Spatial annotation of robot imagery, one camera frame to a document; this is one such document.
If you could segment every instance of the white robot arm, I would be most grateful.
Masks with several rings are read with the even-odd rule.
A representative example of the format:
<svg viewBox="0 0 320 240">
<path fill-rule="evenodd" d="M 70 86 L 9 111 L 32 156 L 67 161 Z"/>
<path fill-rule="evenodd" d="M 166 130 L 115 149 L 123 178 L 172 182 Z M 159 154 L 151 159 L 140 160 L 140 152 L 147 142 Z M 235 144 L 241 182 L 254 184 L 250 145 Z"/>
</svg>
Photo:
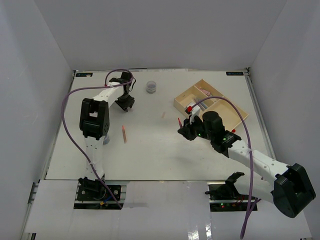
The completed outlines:
<svg viewBox="0 0 320 240">
<path fill-rule="evenodd" d="M 178 133 L 187 140 L 201 137 L 210 141 L 212 147 L 226 157 L 250 168 L 250 151 L 253 156 L 253 169 L 264 179 L 255 180 L 252 196 L 273 203 L 284 215 L 294 218 L 315 197 L 306 170 L 299 164 L 290 166 L 276 161 L 263 153 L 249 149 L 245 141 L 233 132 L 225 130 L 217 112 L 208 111 L 198 117 L 198 106 L 187 108 L 189 119 L 183 121 Z M 248 195 L 250 178 L 242 172 L 232 174 L 225 184 L 206 194 L 211 196 Z"/>
<path fill-rule="evenodd" d="M 135 102 L 135 99 L 129 95 L 130 84 L 118 87 L 112 86 L 127 83 L 131 80 L 131 77 L 130 73 L 123 72 L 120 78 L 112 78 L 109 81 L 108 86 L 111 86 L 110 88 L 103 90 L 94 98 L 85 98 L 82 101 L 80 129 L 83 132 L 86 153 L 100 178 L 104 175 L 102 146 L 104 136 L 107 135 L 110 127 L 109 108 L 116 102 L 127 112 L 128 108 L 132 108 Z M 96 179 L 88 162 L 85 176 L 91 180 Z"/>
</svg>

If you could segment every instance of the wooden tray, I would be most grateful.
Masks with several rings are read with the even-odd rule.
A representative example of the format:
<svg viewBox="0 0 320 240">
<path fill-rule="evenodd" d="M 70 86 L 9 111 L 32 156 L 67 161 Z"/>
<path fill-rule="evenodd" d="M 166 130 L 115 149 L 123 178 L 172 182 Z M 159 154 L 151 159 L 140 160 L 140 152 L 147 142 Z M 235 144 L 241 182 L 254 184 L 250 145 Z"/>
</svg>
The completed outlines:
<svg viewBox="0 0 320 240">
<path fill-rule="evenodd" d="M 210 92 L 212 96 L 224 97 L 228 99 L 221 92 L 216 90 L 214 87 L 212 87 L 210 84 L 208 84 L 206 81 L 202 79 L 174 99 L 174 102 L 173 102 L 174 107 L 178 109 L 186 118 L 188 118 L 188 114 L 185 112 L 185 108 L 187 107 L 187 105 L 191 102 L 195 103 L 196 102 L 195 98 L 202 100 L 207 97 L 207 95 L 205 95 L 201 91 L 201 89 Z M 205 109 L 204 111 L 200 110 L 199 117 L 201 119 L 202 119 L 202 115 L 205 112 L 215 111 L 222 118 L 223 125 L 225 126 L 225 129 L 228 131 L 235 129 L 241 123 L 240 117 L 238 116 L 237 112 L 228 102 L 222 99 L 211 98 L 211 99 L 205 100 L 204 104 L 207 106 L 207 109 Z M 234 102 L 233 104 L 239 110 L 243 119 L 246 119 L 249 116 L 248 113 L 243 111 Z"/>
</svg>

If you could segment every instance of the pink pencil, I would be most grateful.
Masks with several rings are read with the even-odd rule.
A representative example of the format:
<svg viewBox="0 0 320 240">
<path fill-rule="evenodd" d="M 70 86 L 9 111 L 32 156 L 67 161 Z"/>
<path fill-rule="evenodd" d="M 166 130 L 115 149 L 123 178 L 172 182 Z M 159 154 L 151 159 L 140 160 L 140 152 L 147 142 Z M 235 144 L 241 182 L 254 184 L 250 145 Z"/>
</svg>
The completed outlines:
<svg viewBox="0 0 320 240">
<path fill-rule="evenodd" d="M 182 123 L 181 123 L 181 121 L 180 121 L 180 118 L 178 118 L 178 122 L 179 122 L 180 128 L 182 128 Z"/>
</svg>

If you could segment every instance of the purple cable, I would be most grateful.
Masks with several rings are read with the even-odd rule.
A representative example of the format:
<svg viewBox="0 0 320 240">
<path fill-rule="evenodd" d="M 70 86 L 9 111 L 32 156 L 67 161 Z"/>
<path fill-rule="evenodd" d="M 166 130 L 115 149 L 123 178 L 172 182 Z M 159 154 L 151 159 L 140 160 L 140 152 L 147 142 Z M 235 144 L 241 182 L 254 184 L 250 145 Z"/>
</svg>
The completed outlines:
<svg viewBox="0 0 320 240">
<path fill-rule="evenodd" d="M 115 70 L 112 70 L 110 71 L 106 78 L 105 78 L 105 84 L 107 84 L 107 77 L 113 73 L 113 72 L 118 72 L 118 71 L 126 71 L 128 73 L 131 74 L 131 79 L 129 82 L 126 82 L 126 83 L 122 83 L 122 84 L 117 84 L 117 85 L 113 85 L 112 87 L 113 88 L 116 88 L 116 87 L 121 87 L 121 86 L 124 86 L 124 85 L 128 85 L 128 84 L 131 84 L 133 79 L 134 79 L 134 76 L 133 74 L 127 70 L 127 69 L 115 69 Z M 81 91 L 81 90 L 88 90 L 88 89 L 109 89 L 111 88 L 110 86 L 90 86 L 90 87 L 82 87 L 82 88 L 77 88 L 75 90 L 72 90 L 71 92 L 69 92 L 67 95 L 65 95 L 65 97 L 63 98 L 62 100 L 62 105 L 61 105 L 61 118 L 62 118 L 62 124 L 63 124 L 63 127 L 64 127 L 64 130 L 66 132 L 66 134 L 68 135 L 68 137 L 70 138 L 71 142 L 76 146 L 77 149 L 80 150 L 80 152 L 85 156 L 86 160 L 88 161 L 88 163 L 90 164 L 91 168 L 92 168 L 92 171 L 94 173 L 94 175 L 96 176 L 96 178 L 100 181 L 100 183 L 108 190 L 108 192 L 110 193 L 110 196 L 113 198 L 113 200 L 116 202 L 116 204 L 119 206 L 120 209 L 122 209 L 122 206 L 120 205 L 120 203 L 118 202 L 118 200 L 116 199 L 115 195 L 112 193 L 112 191 L 110 190 L 110 188 L 104 183 L 104 181 L 99 177 L 99 175 L 97 174 L 97 171 L 95 170 L 94 166 L 92 165 L 92 162 L 90 160 L 90 158 L 88 157 L 88 155 L 86 154 L 86 152 L 76 143 L 76 141 L 73 139 L 73 137 L 71 136 L 68 128 L 67 128 L 67 124 L 66 124 L 66 120 L 65 120 L 65 106 L 66 106 L 66 103 L 67 103 L 67 100 L 69 98 L 69 96 L 75 92 L 78 92 L 78 91 Z"/>
<path fill-rule="evenodd" d="M 248 197 L 248 199 L 251 199 L 252 198 L 252 190 L 253 190 L 253 187 L 254 187 L 254 157 L 253 157 L 252 151 L 251 151 L 251 140 L 250 140 L 249 131 L 248 131 L 247 125 L 245 123 L 245 120 L 241 116 L 241 114 L 240 114 L 239 110 L 236 108 L 236 106 L 230 100 L 228 100 L 228 99 L 226 99 L 224 97 L 221 97 L 221 96 L 208 96 L 208 97 L 205 97 L 204 99 L 201 99 L 199 102 L 194 104 L 192 106 L 192 108 L 194 108 L 198 104 L 200 104 L 203 101 L 208 100 L 208 99 L 222 99 L 222 100 L 225 100 L 226 102 L 228 102 L 234 108 L 236 113 L 239 115 L 239 118 L 241 119 L 241 122 L 242 122 L 244 130 L 245 130 L 246 138 L 248 139 L 248 148 L 250 149 L 250 152 L 249 152 L 249 155 L 250 155 L 250 186 L 249 186 L 249 197 Z M 254 207 L 257 204 L 257 202 L 254 201 L 252 206 Z M 241 229 L 241 233 L 240 233 L 240 239 L 243 239 L 244 236 L 245 236 L 247 222 L 248 222 L 248 219 L 249 219 L 249 216 L 250 216 L 252 210 L 251 210 L 251 201 L 248 201 L 248 204 L 246 206 L 245 218 L 244 218 L 242 229 Z"/>
</svg>

